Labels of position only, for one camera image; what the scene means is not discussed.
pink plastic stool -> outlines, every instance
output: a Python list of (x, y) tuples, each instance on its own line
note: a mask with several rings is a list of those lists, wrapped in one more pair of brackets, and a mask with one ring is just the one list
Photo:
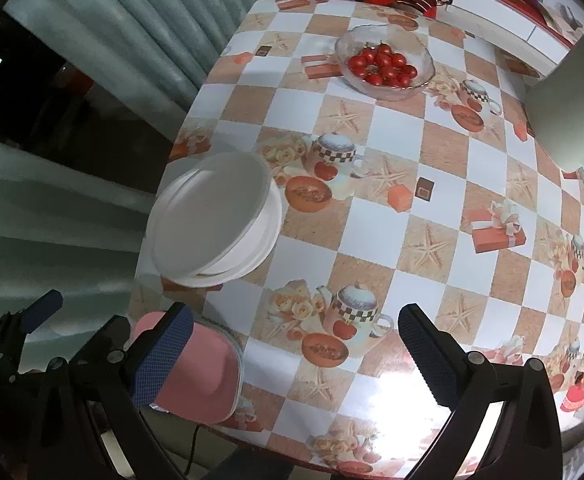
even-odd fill
[[(150, 312), (134, 328), (134, 339), (153, 328), (164, 312)], [(198, 322), (154, 401), (198, 424), (218, 424), (236, 409), (243, 384), (238, 349), (218, 330)]]

checkered tablecloth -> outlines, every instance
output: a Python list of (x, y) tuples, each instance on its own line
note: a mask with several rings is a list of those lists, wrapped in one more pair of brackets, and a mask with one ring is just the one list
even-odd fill
[[(341, 77), (305, 75), (302, 56), (331, 54), (345, 30), (388, 22), (416, 34), (435, 60), (423, 93), (377, 102)], [(271, 47), (267, 56), (254, 56), (261, 46)], [(330, 297), (361, 283), (389, 319), (414, 302), (464, 349), (509, 364), (540, 356), (561, 405), (584, 350), (584, 168), (562, 174), (528, 134), (520, 99), (538, 77), (480, 38), (386, 7), (254, 4), (192, 105), (159, 191), (201, 157), (261, 153), (283, 197), (280, 237), (255, 271), (208, 291), (159, 277), (143, 246), (130, 304), (137, 318), (185, 301), (243, 346), (241, 402), (221, 431), (351, 474), (401, 477), (412, 468), (449, 412), (435, 404), (396, 330), (373, 333), (369, 351), (336, 367), (303, 355), (308, 334), (327, 332)], [(479, 127), (459, 97), (464, 80), (493, 101)], [(354, 143), (361, 175), (326, 181), (328, 205), (302, 212), (285, 189), (320, 173), (304, 163), (330, 133)], [(433, 187), (414, 196), (418, 182)], [(504, 225), (520, 232), (485, 250), (472, 222), (494, 220), (504, 207), (516, 214)], [(345, 339), (349, 328), (329, 330)], [(490, 413), (494, 424), (498, 412)], [(559, 413), (570, 426), (570, 414)]]

clear bowl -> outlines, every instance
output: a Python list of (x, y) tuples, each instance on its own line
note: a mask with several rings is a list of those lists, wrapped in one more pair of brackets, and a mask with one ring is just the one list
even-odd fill
[[(365, 46), (387, 43), (393, 52), (403, 54), (407, 64), (413, 65), (418, 75), (407, 88), (374, 86), (355, 76), (347, 66), (347, 60), (355, 56)], [(336, 42), (335, 53), (341, 72), (347, 82), (359, 92), (384, 101), (403, 101), (422, 91), (435, 75), (434, 61), (427, 48), (416, 34), (403, 30), (398, 25), (361, 25), (348, 30)]]

cherry tomato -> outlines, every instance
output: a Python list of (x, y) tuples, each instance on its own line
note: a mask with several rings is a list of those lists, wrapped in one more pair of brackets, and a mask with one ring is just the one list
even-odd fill
[(376, 57), (376, 52), (374, 52), (373, 48), (367, 46), (361, 49), (359, 56), (363, 56), (367, 64), (371, 65), (374, 62), (374, 58)]
[(411, 83), (411, 77), (408, 74), (399, 74), (397, 79), (401, 88), (407, 88)]
[(410, 79), (414, 79), (419, 74), (416, 70), (416, 67), (412, 65), (405, 65), (401, 71), (404, 74), (407, 74)]
[(405, 56), (403, 56), (403, 54), (392, 54), (392, 65), (395, 66), (396, 68), (401, 68), (403, 66), (406, 65), (408, 61), (405, 59)]
[(387, 79), (383, 79), (383, 84), (385, 86), (391, 86), (392, 88), (400, 88), (401, 87), (399, 80), (395, 77), (389, 77)]
[(376, 47), (376, 51), (379, 54), (392, 54), (392, 47), (389, 46), (387, 43), (381, 43), (379, 46)]
[(367, 67), (367, 61), (363, 56), (352, 56), (349, 58), (347, 66), (350, 67), (351, 70), (354, 70), (355, 68), (364, 68)]
[(374, 61), (379, 68), (392, 64), (392, 58), (389, 56), (389, 54), (376, 54), (376, 59), (374, 59)]
[(365, 78), (365, 81), (374, 86), (381, 86), (383, 84), (383, 78), (378, 74), (370, 74)]
[(352, 73), (356, 77), (360, 77), (360, 78), (364, 78), (368, 74), (368, 71), (365, 67), (353, 68), (351, 70), (352, 70)]
[(378, 73), (383, 79), (390, 79), (399, 75), (399, 71), (396, 70), (392, 65), (381, 67)]

white lid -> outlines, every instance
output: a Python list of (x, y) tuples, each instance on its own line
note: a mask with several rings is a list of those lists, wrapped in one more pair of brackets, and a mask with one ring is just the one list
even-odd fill
[(197, 172), (174, 192), (153, 232), (152, 260), (167, 278), (195, 274), (225, 256), (261, 212), (269, 171), (252, 153), (219, 153), (203, 160)]

